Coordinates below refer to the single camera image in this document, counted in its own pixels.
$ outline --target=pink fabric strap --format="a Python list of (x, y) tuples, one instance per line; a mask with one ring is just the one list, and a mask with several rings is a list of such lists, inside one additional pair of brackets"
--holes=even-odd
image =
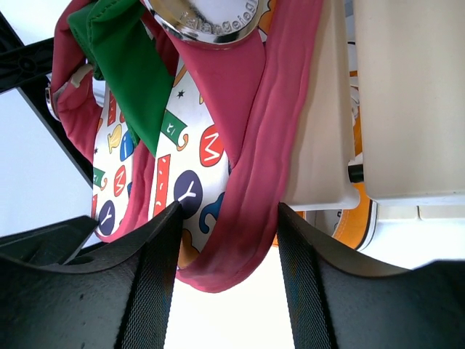
[[(278, 1), (265, 60), (258, 33), (226, 51), (206, 51), (171, 38), (235, 164), (210, 239), (177, 274), (196, 289), (221, 292), (239, 284), (272, 245), (322, 3)], [(234, 100), (226, 100), (231, 94)], [(234, 105), (238, 100), (243, 104)]]
[[(53, 96), (60, 91), (54, 105), (57, 116), (70, 141), (92, 162), (95, 136), (102, 114), (102, 108), (94, 98), (92, 72), (85, 75), (78, 88), (72, 84), (65, 86), (85, 63), (84, 53), (70, 31), (67, 18), (89, 3), (90, 0), (72, 0), (57, 22), (54, 33), (51, 93)], [(142, 21), (150, 28), (159, 55), (174, 75), (178, 59), (176, 49), (148, 11), (142, 16)], [(103, 241), (114, 241), (147, 222), (155, 159), (141, 142), (134, 151), (133, 161), (132, 194), (126, 214), (113, 235), (100, 236)]]

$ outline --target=metal buckle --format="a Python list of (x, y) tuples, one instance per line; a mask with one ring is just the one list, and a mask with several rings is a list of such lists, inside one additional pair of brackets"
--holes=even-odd
[(45, 102), (46, 102), (46, 106), (49, 109), (50, 115), (52, 115), (55, 120), (60, 121), (60, 119), (55, 114), (55, 111), (54, 111), (54, 108), (53, 108), (52, 91), (50, 89), (50, 85), (48, 87), (46, 87), (46, 89), (45, 89)]
[(192, 44), (225, 49), (258, 26), (263, 0), (144, 0), (169, 33)]

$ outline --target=black plastic part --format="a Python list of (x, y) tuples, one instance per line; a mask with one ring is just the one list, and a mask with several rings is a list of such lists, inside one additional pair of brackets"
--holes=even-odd
[(0, 255), (0, 348), (163, 348), (181, 232), (174, 203), (67, 265)]
[[(50, 132), (54, 140), (62, 148), (73, 165), (77, 168), (79, 173), (81, 173), (81, 175), (87, 181), (89, 186), (92, 186), (93, 168), (91, 163), (74, 147), (73, 143), (66, 136), (65, 130), (63, 129), (61, 123), (55, 120), (52, 115), (50, 115), (45, 101), (45, 89), (49, 85), (49, 79), (44, 76), (44, 71), (47, 71), (48, 67), (52, 66), (51, 57), (49, 56), (49, 41), (45, 41), (45, 43), (47, 48), (44, 48), (43, 52), (46, 52), (46, 56), (50, 60), (45, 60), (42, 56), (37, 57), (40, 59), (38, 59), (33, 64), (40, 68), (38, 71), (39, 74), (35, 77), (32, 77), (32, 74), (29, 74), (27, 81), (23, 81), (20, 86), (18, 86), (17, 83), (10, 84), (8, 80), (1, 79), (0, 90), (7, 91), (17, 87), (19, 93), (24, 97), (26, 102), (32, 108), (33, 112), (44, 124), (47, 131)], [(22, 49), (23, 47), (24, 45), (16, 35), (15, 31), (9, 25), (3, 14), (0, 13), (0, 54), (8, 55), (9, 52), (16, 49)], [(9, 73), (3, 71), (1, 74), (8, 75)]]
[(0, 254), (36, 266), (72, 260), (97, 227), (89, 217), (78, 217), (25, 233), (0, 238)]
[(52, 72), (53, 39), (13, 49), (0, 55), (0, 93)]
[[(279, 207), (278, 239), (297, 349), (465, 348), (465, 262), (433, 262), (374, 276), (377, 270), (395, 267), (342, 245), (284, 204)], [(330, 252), (326, 257), (341, 252), (344, 257), (338, 263), (323, 258), (316, 241), (324, 242)], [(322, 307), (324, 318), (313, 307)], [(309, 341), (332, 336), (330, 347)]]
[(349, 180), (351, 183), (362, 183), (365, 180), (362, 164), (349, 166)]

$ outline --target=black mesh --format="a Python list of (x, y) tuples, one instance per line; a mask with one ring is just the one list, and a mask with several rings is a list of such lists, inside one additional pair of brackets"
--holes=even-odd
[(182, 220), (169, 224), (144, 248), (117, 348), (162, 349), (176, 276)]
[(280, 207), (278, 244), (294, 345), (296, 349), (334, 349), (317, 255), (298, 233), (295, 219), (301, 218), (290, 217)]

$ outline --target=cream plastic tray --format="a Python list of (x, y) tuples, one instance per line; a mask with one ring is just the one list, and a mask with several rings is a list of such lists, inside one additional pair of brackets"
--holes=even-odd
[(365, 188), (465, 204), (465, 1), (354, 0)]
[(350, 209), (360, 200), (347, 173), (355, 154), (345, 25), (343, 1), (325, 0), (283, 200), (296, 210)]

